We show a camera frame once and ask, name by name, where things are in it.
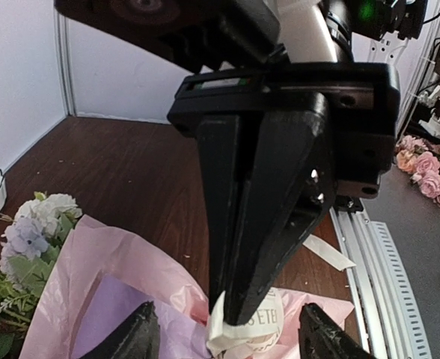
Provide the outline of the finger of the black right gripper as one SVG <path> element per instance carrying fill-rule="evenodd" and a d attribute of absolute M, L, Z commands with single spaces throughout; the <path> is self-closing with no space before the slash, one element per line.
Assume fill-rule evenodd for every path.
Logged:
<path fill-rule="evenodd" d="M 238 200 L 237 115 L 207 115 L 197 129 L 197 146 L 209 230 L 209 311 L 226 290 Z"/>

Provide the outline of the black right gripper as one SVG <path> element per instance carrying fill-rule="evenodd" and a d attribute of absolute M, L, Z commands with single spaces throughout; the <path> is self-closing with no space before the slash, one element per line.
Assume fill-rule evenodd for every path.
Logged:
<path fill-rule="evenodd" d="M 168 120 L 197 142 L 207 115 L 237 115 L 238 200 L 226 323 L 245 325 L 339 196 L 377 196 L 400 91 L 386 64 L 295 64 L 183 80 Z"/>

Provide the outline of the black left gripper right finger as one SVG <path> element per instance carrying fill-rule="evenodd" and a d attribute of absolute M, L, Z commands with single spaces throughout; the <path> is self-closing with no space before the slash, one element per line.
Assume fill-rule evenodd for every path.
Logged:
<path fill-rule="evenodd" d="M 301 359 L 372 358 L 315 303 L 303 306 L 299 324 Z"/>

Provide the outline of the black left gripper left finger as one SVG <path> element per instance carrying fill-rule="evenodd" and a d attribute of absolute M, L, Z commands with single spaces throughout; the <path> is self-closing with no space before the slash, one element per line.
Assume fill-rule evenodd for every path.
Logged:
<path fill-rule="evenodd" d="M 158 358 L 160 326 L 153 301 L 138 306 L 84 359 Z"/>

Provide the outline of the cream ribbon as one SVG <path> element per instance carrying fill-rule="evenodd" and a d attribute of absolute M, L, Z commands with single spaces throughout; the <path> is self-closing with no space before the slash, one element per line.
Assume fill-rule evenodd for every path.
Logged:
<path fill-rule="evenodd" d="M 344 328 L 353 311 L 349 301 L 272 287 L 245 325 L 226 323 L 223 292 L 207 322 L 207 348 L 214 358 L 299 358 L 299 316 L 304 305 L 315 303 Z"/>

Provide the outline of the purple tissue paper sheet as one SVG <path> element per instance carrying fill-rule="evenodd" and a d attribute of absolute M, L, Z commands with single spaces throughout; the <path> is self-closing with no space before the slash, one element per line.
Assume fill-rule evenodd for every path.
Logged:
<path fill-rule="evenodd" d="M 134 233 L 84 216 L 35 310 L 22 358 L 80 358 L 138 306 L 154 305 L 161 358 L 209 358 L 209 305 L 176 260 Z"/>

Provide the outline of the white purple flower bunch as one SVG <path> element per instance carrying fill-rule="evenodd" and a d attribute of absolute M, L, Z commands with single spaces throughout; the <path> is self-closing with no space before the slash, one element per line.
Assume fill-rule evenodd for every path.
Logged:
<path fill-rule="evenodd" d="M 82 217 L 69 194 L 37 192 L 6 221 L 0 253 L 0 358 L 18 355 L 47 280 Z"/>

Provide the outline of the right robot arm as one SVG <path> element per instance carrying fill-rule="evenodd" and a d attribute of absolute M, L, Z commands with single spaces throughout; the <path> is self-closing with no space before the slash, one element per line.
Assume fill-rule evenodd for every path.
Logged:
<path fill-rule="evenodd" d="M 374 198 L 392 162 L 397 71 L 352 35 L 416 38 L 425 1 L 57 1 L 63 16 L 190 72 L 168 121 L 198 146 L 210 300 L 248 323 L 338 198 Z"/>

